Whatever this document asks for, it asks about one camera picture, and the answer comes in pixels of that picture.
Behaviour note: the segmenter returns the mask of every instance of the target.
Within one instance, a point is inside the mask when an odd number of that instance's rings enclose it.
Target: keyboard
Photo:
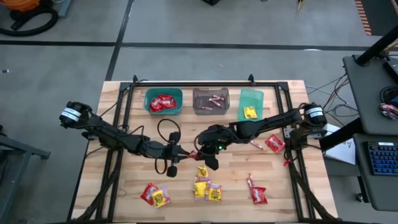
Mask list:
[[[368,151],[373,175],[398,176],[398,143],[368,142]]]

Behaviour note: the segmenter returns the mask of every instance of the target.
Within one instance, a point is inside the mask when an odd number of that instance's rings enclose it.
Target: concrete floor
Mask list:
[[[129,0],[74,1],[68,17],[50,31],[0,40],[113,42],[118,38]],[[122,47],[112,80],[133,75],[149,80],[305,80],[321,86],[344,74],[341,59],[369,46],[354,0],[222,0],[210,7],[199,0],[135,0],[123,42],[267,44],[337,46],[339,50],[245,50]],[[0,27],[11,21],[0,7]],[[27,24],[33,27],[46,16]],[[8,222],[62,222],[67,218],[87,142],[78,131],[59,126],[69,100],[96,108],[114,47],[0,45],[0,124],[16,140],[51,151],[48,161],[32,159]],[[322,90],[333,91],[333,85]],[[341,97],[355,105],[346,86]],[[329,96],[310,99],[324,104]],[[348,123],[355,117],[341,118]],[[377,212],[354,201],[353,177],[331,177],[340,218],[358,222],[396,223],[398,213]]]

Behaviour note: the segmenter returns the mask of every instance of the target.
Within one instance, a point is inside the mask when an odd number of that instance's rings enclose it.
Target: wooden tabletop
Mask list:
[[[293,107],[308,102],[307,92],[302,80],[287,81]],[[105,82],[99,100],[97,114],[103,113],[112,106],[118,97],[120,82]],[[157,123],[162,118],[173,119],[181,127],[180,144],[186,151],[194,150],[193,139],[197,134],[212,124],[224,124],[237,121],[241,87],[228,87],[230,108],[224,116],[197,116],[192,108],[192,87],[183,87],[183,109],[178,116],[151,116],[143,108],[144,95],[147,88],[135,88],[129,115],[130,130],[140,125],[145,126],[144,134],[159,142],[164,141],[157,133]],[[275,99],[274,87],[253,87],[264,92],[262,117],[279,114]],[[287,111],[285,97],[282,94],[284,110]],[[121,121],[124,116],[123,103]],[[103,116],[112,123],[114,109]],[[160,125],[164,136],[175,131],[170,122]],[[193,199],[193,180],[197,167],[203,166],[203,161],[187,159],[179,164],[175,178],[156,174],[154,160],[124,153],[121,176],[119,181],[119,196],[116,200],[114,213],[115,222],[292,222],[297,221],[292,185],[289,170],[283,167],[282,153],[275,154],[264,143],[271,135],[276,134],[282,139],[282,130],[276,129],[261,134],[256,141],[264,146],[264,151],[250,145],[232,144],[226,151],[217,156],[220,168],[217,171],[209,169],[211,181],[222,185],[222,202],[195,201]],[[310,144],[318,145],[318,141],[309,140]],[[99,143],[93,141],[88,152],[97,149]],[[319,149],[308,147],[303,151],[310,188],[321,204],[335,217],[337,211],[330,189],[330,183]],[[103,176],[106,150],[100,150],[86,158],[81,175],[78,194],[72,217],[81,215],[100,190]],[[253,205],[246,178],[252,174],[258,187],[265,187],[267,205]],[[154,208],[139,196],[146,185],[152,182],[158,187],[165,186],[172,202],[162,208]],[[307,209],[303,193],[300,193],[304,214]]]

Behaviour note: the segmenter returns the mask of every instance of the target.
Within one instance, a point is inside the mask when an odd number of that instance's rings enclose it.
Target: yellow candy packet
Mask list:
[[[208,177],[209,176],[209,172],[207,172],[207,168],[206,167],[198,167],[198,174],[197,177],[198,179],[202,178],[202,177]]]
[[[253,106],[243,108],[243,112],[246,119],[257,119],[256,109]]]
[[[154,207],[156,208],[171,202],[169,193],[167,193],[167,189],[165,187],[156,190],[154,193],[152,193],[151,197],[154,199]]]
[[[214,202],[220,202],[221,201],[221,185],[210,184],[206,199],[214,201]]]
[[[201,200],[206,198],[206,190],[209,185],[210,180],[194,183],[193,192],[195,195],[195,200]]]

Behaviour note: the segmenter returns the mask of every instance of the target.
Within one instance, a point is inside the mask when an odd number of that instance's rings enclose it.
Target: teal bin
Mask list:
[[[175,109],[164,109],[161,112],[152,112],[150,110],[151,101],[159,96],[159,94],[173,96],[177,104]],[[182,90],[179,88],[150,88],[145,93],[144,108],[150,114],[156,115],[178,115],[181,113],[182,109]]]
[[[264,92],[258,90],[243,89],[239,99],[239,121],[259,121],[262,119],[262,102],[264,101]],[[243,108],[253,106],[256,109],[257,119],[246,119]]]

